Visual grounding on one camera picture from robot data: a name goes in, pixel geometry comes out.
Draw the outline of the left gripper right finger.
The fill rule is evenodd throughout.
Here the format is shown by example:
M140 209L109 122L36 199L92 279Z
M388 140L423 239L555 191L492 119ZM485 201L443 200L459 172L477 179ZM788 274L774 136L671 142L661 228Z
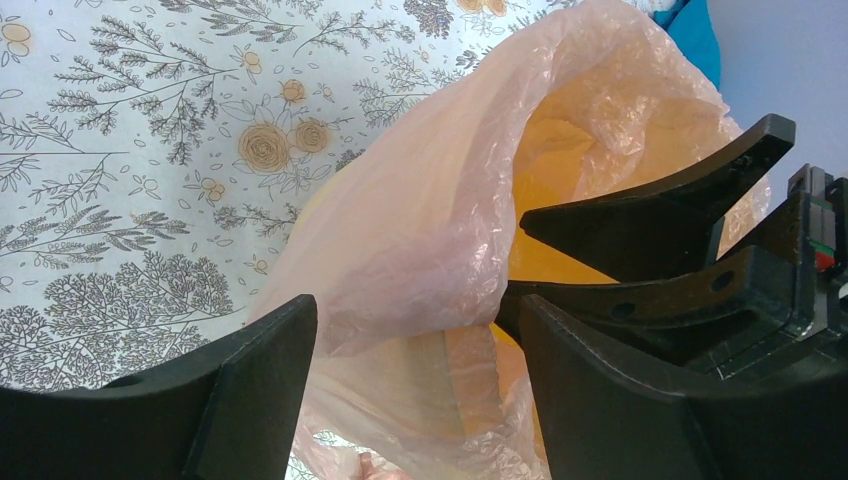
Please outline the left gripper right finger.
M555 479L843 479L847 377L722 381L671 365L545 299L521 344Z

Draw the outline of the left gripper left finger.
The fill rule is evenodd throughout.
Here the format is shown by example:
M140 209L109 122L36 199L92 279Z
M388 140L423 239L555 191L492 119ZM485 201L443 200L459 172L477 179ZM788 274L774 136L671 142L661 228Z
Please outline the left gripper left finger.
M5 479L284 477L317 330L315 299L98 389L1 392Z

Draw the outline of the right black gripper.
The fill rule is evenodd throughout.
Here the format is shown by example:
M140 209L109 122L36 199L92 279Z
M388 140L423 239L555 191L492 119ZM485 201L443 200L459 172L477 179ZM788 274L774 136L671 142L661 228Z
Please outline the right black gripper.
M728 212L795 137L795 121L768 114L669 176L527 211L519 226L529 237L614 280L637 283L513 281L497 327L518 340L520 300L537 295L594 332L701 375L813 379L845 373L845 178L802 168L786 200L706 267L717 257ZM662 281L639 282L650 280Z

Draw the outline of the pink plastic trash bag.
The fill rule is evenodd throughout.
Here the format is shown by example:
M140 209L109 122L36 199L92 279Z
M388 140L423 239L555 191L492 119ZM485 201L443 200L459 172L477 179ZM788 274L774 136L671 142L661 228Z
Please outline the pink plastic trash bag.
M665 24L584 1L505 39L314 192L251 319L299 295L318 330L293 455L316 479L546 479L510 275L598 274L520 213L641 185L740 134Z

